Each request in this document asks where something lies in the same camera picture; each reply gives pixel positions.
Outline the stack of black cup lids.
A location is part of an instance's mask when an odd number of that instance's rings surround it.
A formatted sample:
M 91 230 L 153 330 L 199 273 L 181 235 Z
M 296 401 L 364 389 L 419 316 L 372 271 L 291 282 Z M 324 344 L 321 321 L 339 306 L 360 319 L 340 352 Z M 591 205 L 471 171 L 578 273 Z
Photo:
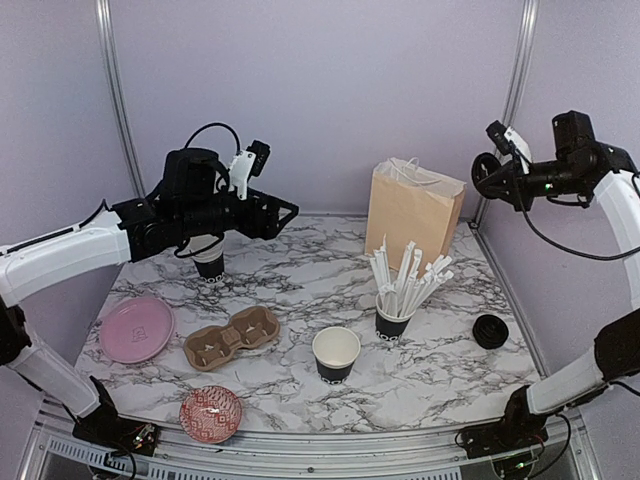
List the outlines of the stack of black cup lids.
M 506 343 L 509 338 L 509 329 L 498 316 L 483 314 L 474 322 L 472 334 L 480 347 L 485 350 L 494 350 Z

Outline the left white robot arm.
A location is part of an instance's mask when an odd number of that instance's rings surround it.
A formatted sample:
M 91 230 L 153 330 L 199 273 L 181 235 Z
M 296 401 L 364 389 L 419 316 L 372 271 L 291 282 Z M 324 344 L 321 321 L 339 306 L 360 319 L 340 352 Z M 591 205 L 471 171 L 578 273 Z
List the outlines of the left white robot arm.
M 270 154 L 255 141 L 225 166 L 216 152 L 171 151 L 163 177 L 144 198 L 99 207 L 88 219 L 1 249 L 1 363 L 55 397 L 106 445 L 126 423 L 104 386 L 88 380 L 26 325 L 19 304 L 33 294 L 107 266 L 134 263 L 196 237 L 237 231 L 270 240 L 299 213 L 297 205 L 249 187 Z

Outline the single black paper cup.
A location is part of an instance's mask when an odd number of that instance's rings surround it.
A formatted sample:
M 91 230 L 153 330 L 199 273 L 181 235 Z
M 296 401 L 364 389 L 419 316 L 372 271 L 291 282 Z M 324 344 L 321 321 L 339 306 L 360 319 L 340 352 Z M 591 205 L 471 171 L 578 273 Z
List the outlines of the single black paper cup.
M 312 341 L 312 352 L 321 380 L 330 385 L 343 383 L 360 355 L 359 337 L 344 327 L 328 327 Z

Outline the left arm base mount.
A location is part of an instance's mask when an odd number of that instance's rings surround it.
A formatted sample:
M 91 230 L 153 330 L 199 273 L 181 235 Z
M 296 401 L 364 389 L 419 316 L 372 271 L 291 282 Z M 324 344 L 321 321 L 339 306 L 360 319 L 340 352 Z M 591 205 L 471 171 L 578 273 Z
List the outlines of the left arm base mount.
M 124 418 L 112 402 L 100 405 L 85 417 L 73 416 L 75 438 L 124 453 L 153 456 L 159 428 L 156 424 Z

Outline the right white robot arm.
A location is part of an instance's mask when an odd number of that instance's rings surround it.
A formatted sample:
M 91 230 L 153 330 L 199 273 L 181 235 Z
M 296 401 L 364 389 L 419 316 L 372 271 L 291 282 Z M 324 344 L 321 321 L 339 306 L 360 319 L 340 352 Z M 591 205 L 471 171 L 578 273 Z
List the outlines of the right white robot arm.
M 551 415 L 639 369 L 639 198 L 633 175 L 608 172 L 590 207 L 522 204 L 525 178 L 505 168 L 512 204 L 494 200 L 484 232 L 521 308 L 546 378 L 516 398 L 495 438 L 515 448 Z

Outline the stack of black paper cups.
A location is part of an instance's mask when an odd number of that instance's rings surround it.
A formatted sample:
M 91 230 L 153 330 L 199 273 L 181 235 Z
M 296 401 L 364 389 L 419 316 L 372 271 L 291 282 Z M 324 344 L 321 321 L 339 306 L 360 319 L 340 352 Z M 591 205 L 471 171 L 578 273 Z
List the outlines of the stack of black paper cups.
M 201 277 L 207 282 L 219 282 L 225 273 L 224 237 L 202 235 L 191 239 L 189 252 Z

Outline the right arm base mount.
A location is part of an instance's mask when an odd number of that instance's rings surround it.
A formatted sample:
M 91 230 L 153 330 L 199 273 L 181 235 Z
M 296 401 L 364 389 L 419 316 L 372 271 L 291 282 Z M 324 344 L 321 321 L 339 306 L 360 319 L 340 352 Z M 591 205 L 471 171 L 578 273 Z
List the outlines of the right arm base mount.
M 545 428 L 521 431 L 516 427 L 507 427 L 503 421 L 467 426 L 455 437 L 456 445 L 465 450 L 468 459 L 524 449 L 547 440 Z

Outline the black cup lid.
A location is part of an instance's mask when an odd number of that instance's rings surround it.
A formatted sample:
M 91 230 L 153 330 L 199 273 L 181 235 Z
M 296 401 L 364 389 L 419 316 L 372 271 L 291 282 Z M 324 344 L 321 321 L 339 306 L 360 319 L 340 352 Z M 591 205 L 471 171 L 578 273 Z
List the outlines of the black cup lid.
M 480 191 L 481 182 L 492 175 L 500 167 L 500 161 L 492 153 L 483 152 L 479 154 L 474 159 L 471 167 L 471 179 L 474 187 Z

